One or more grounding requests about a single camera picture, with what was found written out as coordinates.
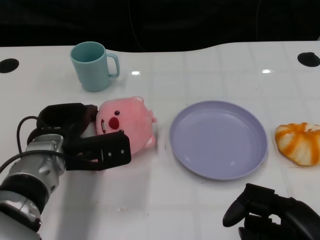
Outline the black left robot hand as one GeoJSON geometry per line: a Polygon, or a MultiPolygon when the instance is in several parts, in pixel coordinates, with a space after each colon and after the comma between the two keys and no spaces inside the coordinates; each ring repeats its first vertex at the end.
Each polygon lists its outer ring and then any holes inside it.
{"type": "Polygon", "coordinates": [[[37,133],[63,137],[67,171],[102,171],[130,163],[130,140],[125,133],[81,137],[97,114],[97,106],[82,103],[49,105],[39,113],[37,133]]]}

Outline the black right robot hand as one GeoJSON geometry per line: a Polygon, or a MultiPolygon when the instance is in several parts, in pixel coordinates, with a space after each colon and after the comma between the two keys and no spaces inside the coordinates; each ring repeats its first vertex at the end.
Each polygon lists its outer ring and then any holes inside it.
{"type": "Polygon", "coordinates": [[[320,216],[306,203],[247,183],[226,211],[222,224],[238,228],[242,240],[318,240],[320,216]]]}

